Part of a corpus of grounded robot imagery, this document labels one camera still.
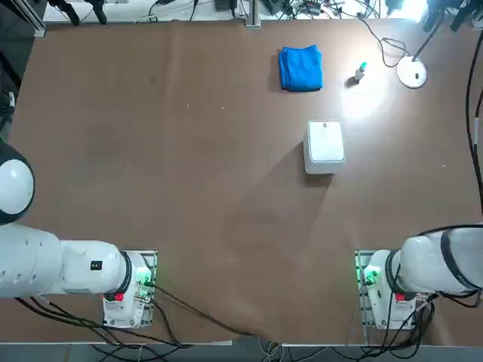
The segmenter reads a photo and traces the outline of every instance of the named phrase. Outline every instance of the small white box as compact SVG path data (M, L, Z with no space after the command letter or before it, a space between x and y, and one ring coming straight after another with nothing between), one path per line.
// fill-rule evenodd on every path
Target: small white box
M309 121L303 140L305 171L336 173L344 162L342 127L336 121Z

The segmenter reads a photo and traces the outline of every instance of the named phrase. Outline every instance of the brown table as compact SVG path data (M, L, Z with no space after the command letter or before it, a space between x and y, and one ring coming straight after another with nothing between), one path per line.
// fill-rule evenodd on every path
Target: brown table
M370 24L411 51L426 36L410 21ZM409 90L357 20L267 21L261 31L241 21L50 27L35 41L14 119L12 143L37 181L21 222L155 248L159 283L239 329L363 343L354 250L481 220L464 126L477 36L444 26L421 56L426 85ZM310 44L323 53L324 88L280 90L278 50ZM368 75L344 87L361 61ZM343 124L346 163L334 177L303 171L310 119ZM100 320L98 296L56 300ZM161 303L184 341L233 337ZM426 343L482 345L481 309L436 307ZM13 301L0 310L4 341L96 340ZM144 332L166 338L159 316Z

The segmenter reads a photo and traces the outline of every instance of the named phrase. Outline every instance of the blue cloth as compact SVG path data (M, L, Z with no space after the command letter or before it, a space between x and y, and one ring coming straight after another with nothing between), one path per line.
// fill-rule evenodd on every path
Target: blue cloth
M317 45L305 49L284 47L278 55L278 67L283 89L307 92L322 88L322 54Z

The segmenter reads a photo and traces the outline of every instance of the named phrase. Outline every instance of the floor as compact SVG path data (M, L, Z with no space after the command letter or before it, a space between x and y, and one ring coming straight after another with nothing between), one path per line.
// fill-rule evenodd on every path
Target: floor
M41 0L36 5L37 11L42 14L45 10L45 0ZM33 38L32 30L22 21L13 16L10 11L0 6L0 50L10 60L11 65L16 72L23 75L29 54L32 48ZM17 90L10 79L5 79L6 90L13 91L17 94ZM163 345L151 345L159 353L170 351L169 347ZM112 348L101 345L105 351L111 351ZM288 348L284 349L284 361L306 360L305 357L310 356L318 347L291 347L289 355ZM361 350L356 347L337 347L337 350L347 356L360 356ZM148 351L142 351L143 358L152 357ZM131 358L137 360L140 353L138 350L123 350L117 354L119 357ZM0 345L0 360L2 362L27 362L27 361L49 361L49 362L85 362L98 361L103 355L95 351L89 345ZM215 346L200 345L185 351L177 351L170 357L169 361L259 361L265 360L265 355L260 350L256 339L243 338L233 342L232 346ZM279 355L271 357L272 361L280 358ZM427 361L453 361L470 362L482 360L483 348L436 348L422 347L416 357L415 362ZM307 359L310 361L333 361L343 360L332 350L326 348L323 352L314 358ZM380 362L396 360L390 354L385 354L378 358Z

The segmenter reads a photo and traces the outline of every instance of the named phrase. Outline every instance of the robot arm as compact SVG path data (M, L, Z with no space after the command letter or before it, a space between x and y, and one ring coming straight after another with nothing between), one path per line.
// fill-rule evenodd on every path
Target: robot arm
M14 224L29 208L35 180L28 161L0 141L0 298L103 294L104 323L152 322L154 251L119 251L102 241L60 241Z
M398 329L415 310L418 293L466 294L483 288L483 229L431 232L406 240L400 250L378 250L364 269L374 323Z

